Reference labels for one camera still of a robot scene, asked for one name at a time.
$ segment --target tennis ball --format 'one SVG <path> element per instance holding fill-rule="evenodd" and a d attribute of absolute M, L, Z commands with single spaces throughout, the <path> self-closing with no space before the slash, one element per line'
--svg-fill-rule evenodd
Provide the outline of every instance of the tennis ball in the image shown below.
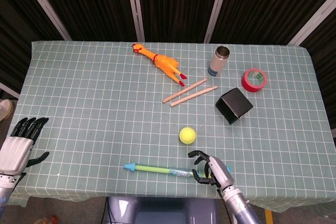
<path fill-rule="evenodd" d="M 196 132 L 190 127 L 185 127 L 181 129 L 179 136 L 182 143 L 192 144 L 196 139 Z"/>

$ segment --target wooden dowel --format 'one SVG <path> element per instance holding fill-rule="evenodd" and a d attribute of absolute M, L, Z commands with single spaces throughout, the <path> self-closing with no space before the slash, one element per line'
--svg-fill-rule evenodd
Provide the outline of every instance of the wooden dowel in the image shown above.
<path fill-rule="evenodd" d="M 212 90 L 214 90 L 214 89 L 217 89 L 217 88 L 218 88 L 218 86 L 213 86 L 213 87 L 211 87 L 211 88 L 207 88 L 207 89 L 201 90 L 201 91 L 199 91 L 199 92 L 197 92 L 197 93 L 188 95 L 187 97 L 182 98 L 182 99 L 179 99 L 179 100 L 177 100 L 176 102 L 172 102 L 172 103 L 170 104 L 170 107 L 174 107 L 174 106 L 176 106 L 176 105 L 178 105 L 178 104 L 180 104 L 180 103 L 182 103 L 182 102 L 185 102 L 185 101 L 187 101 L 187 100 L 193 99 L 194 97 L 197 97 L 197 96 L 199 96 L 199 95 L 201 95 L 201 94 L 205 94 L 205 93 L 210 92 L 210 91 L 212 91 Z"/>
<path fill-rule="evenodd" d="M 187 88 L 185 88 L 185 89 L 182 89 L 181 91 L 179 91 L 179 92 L 177 92 L 177 93 L 171 95 L 170 97 L 167 97 L 167 98 L 163 99 L 162 102 L 163 102 L 163 103 L 165 103 L 165 102 L 169 102 L 170 100 L 174 99 L 175 97 L 178 97 L 179 95 L 181 95 L 181 94 L 183 94 L 183 93 L 189 91 L 190 89 L 193 89 L 194 87 L 196 87 L 196 86 L 198 86 L 198 85 L 201 85 L 203 82 L 206 82 L 206 81 L 207 81 L 207 79 L 204 78 L 203 80 L 198 81 L 198 82 L 192 84 L 191 86 L 189 86 L 189 87 L 187 87 Z"/>

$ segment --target orange rubber chicken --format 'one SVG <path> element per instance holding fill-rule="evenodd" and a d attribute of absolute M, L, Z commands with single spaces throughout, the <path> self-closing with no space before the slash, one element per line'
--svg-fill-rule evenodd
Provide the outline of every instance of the orange rubber chicken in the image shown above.
<path fill-rule="evenodd" d="M 187 76 L 178 71 L 177 67 L 179 66 L 179 63 L 176 60 L 166 55 L 158 55 L 150 52 L 142 44 L 133 44 L 132 46 L 134 52 L 146 55 L 148 58 L 153 60 L 155 65 L 165 72 L 166 75 L 184 87 L 184 83 L 175 76 L 175 73 L 181 76 L 182 79 L 187 79 Z"/>

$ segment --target blue arrow tip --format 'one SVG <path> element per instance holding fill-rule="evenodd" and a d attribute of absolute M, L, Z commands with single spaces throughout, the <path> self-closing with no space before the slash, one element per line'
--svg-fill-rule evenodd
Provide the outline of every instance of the blue arrow tip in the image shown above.
<path fill-rule="evenodd" d="M 131 164 L 124 164 L 124 168 L 131 170 L 132 172 L 135 171 L 135 163 Z"/>

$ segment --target floor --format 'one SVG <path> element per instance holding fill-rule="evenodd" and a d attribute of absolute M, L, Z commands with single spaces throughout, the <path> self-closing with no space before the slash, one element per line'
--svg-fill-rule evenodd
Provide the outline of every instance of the floor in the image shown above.
<path fill-rule="evenodd" d="M 12 118 L 0 122 L 0 147 L 6 138 Z M 223 203 L 217 201 L 219 223 L 229 223 Z M 105 198 L 92 198 L 82 202 L 62 201 L 52 198 L 31 197 L 25 208 L 7 206 L 0 223 L 34 223 L 35 220 L 56 215 L 58 224 L 100 223 L 104 210 Z M 262 208 L 253 206 L 261 223 L 266 223 L 265 212 Z M 273 212 L 274 224 L 336 224 L 336 215 L 325 218 L 312 212 L 291 208 L 283 213 Z"/>

